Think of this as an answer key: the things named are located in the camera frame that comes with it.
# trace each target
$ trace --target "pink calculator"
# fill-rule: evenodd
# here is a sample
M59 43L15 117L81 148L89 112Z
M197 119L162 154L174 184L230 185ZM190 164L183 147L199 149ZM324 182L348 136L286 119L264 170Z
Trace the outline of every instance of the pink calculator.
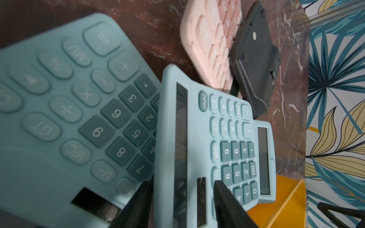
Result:
M200 78L229 93L228 54L242 21L241 0L189 0L182 18L181 41Z

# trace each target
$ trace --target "black plastic piece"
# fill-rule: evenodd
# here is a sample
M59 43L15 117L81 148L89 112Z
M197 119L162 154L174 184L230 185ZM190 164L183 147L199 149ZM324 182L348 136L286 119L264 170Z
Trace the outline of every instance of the black plastic piece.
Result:
M255 1L238 29L229 58L254 119L269 109L280 66L280 52L272 44L265 15L261 2Z
M214 182L213 193L218 228L259 228L223 181Z

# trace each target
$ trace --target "calculator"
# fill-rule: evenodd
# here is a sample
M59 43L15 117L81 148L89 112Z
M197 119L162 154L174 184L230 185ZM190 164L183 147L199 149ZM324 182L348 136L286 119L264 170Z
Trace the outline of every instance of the calculator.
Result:
M189 0L181 20L181 42L200 78L226 93L234 81L229 51L241 22L241 0Z
M154 171L161 83L107 15L0 50L0 211L106 228Z
M169 65L158 115L156 227L217 227L215 180L222 180L245 210L275 201L272 128L253 119L247 101L194 82Z

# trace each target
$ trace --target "orange plastic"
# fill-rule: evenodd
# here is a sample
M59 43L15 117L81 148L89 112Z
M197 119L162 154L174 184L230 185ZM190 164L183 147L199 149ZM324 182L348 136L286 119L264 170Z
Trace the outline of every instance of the orange plastic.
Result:
M306 197L304 179L276 175L276 201L258 204L247 213L260 228L305 228Z

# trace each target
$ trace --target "calculator display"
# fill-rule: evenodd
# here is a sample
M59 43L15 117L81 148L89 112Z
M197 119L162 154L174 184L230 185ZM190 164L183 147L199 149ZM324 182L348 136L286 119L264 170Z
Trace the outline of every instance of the calculator display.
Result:
M188 91L176 84L174 219L177 227L187 226L187 176L188 176Z
M258 127L257 132L260 161L260 192L261 195L270 195L268 131L264 127Z

